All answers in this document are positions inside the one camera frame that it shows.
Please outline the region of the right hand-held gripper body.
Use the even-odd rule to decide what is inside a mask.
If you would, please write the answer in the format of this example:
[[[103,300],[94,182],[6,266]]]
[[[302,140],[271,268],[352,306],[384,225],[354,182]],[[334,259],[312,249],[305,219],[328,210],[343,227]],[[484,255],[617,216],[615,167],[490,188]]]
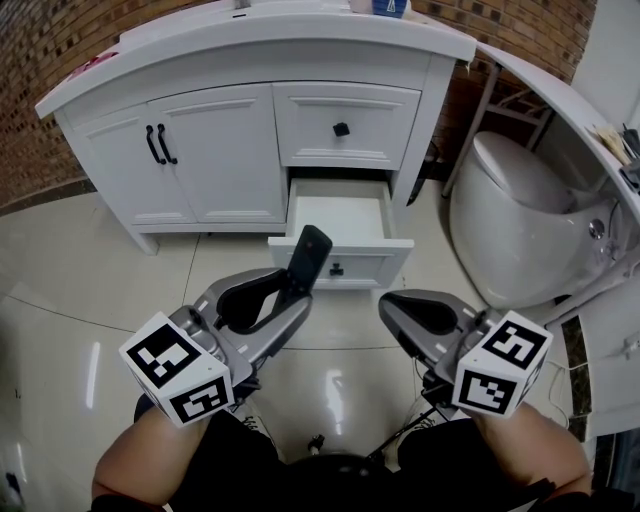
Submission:
[[[435,374],[453,386],[451,404],[510,417],[539,377],[553,334],[515,311],[480,312],[442,354]]]

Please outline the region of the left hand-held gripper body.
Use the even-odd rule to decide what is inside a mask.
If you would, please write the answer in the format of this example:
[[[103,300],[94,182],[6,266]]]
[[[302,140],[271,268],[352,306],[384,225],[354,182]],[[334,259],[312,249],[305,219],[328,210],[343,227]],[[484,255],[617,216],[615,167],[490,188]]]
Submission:
[[[219,313],[200,299],[167,316],[154,315],[119,349],[145,395],[177,427],[239,407],[259,389],[251,365],[221,335],[251,327],[261,307]]]

